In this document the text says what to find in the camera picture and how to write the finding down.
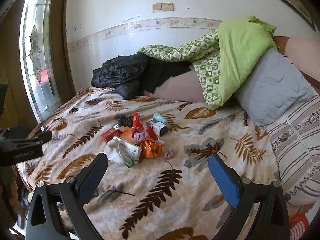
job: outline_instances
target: stained glass window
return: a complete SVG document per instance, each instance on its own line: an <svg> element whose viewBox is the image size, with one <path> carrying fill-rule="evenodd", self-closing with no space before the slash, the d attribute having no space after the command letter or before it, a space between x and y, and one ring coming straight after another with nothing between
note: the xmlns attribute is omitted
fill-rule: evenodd
<svg viewBox="0 0 320 240"><path fill-rule="evenodd" d="M40 123L61 106L49 46L51 0L26 0L20 25L20 62L33 113Z"/></svg>

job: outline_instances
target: beige wall switch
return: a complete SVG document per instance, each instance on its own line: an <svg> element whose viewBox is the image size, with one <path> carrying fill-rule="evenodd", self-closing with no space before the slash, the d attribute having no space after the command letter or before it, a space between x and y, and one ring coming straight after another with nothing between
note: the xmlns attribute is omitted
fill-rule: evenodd
<svg viewBox="0 0 320 240"><path fill-rule="evenodd" d="M161 3L154 3L152 5L153 11L162 10L162 4Z"/></svg>
<svg viewBox="0 0 320 240"><path fill-rule="evenodd" d="M173 3L172 2L162 3L162 10L164 12L174 11Z"/></svg>

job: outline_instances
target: crumpled purple paper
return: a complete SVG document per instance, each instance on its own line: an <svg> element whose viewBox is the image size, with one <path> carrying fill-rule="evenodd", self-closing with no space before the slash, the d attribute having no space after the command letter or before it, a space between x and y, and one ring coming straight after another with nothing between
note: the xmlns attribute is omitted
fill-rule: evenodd
<svg viewBox="0 0 320 240"><path fill-rule="evenodd" d="M136 132L133 136L133 140L136 144L147 138L150 138L150 135L147 132Z"/></svg>
<svg viewBox="0 0 320 240"><path fill-rule="evenodd" d="M175 157L175 155L176 155L176 152L174 150L172 150L171 148L169 148L167 150L167 152L164 154L164 157L165 158L173 158L173 157Z"/></svg>

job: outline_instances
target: green blanket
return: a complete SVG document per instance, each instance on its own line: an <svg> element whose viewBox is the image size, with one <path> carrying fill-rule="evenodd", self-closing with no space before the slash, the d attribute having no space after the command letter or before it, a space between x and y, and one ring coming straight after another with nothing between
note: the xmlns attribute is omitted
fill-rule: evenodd
<svg viewBox="0 0 320 240"><path fill-rule="evenodd" d="M224 21L212 33L177 49L149 45L138 52L163 61L192 62L204 99L215 109L236 92L267 48L276 48L275 29L256 17Z"/></svg>

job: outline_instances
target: blue gripper pad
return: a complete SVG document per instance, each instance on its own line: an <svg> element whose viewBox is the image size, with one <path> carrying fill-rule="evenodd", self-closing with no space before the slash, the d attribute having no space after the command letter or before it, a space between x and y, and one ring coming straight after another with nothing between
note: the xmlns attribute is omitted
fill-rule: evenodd
<svg viewBox="0 0 320 240"><path fill-rule="evenodd" d="M224 166L225 167L223 167L223 165L219 163L214 155L210 156L208 161L209 171L218 184L218 187L221 190L227 203L229 205L233 205L233 207L235 208L240 200L239 188L228 174L226 170L228 169L228 167L226 165Z"/></svg>

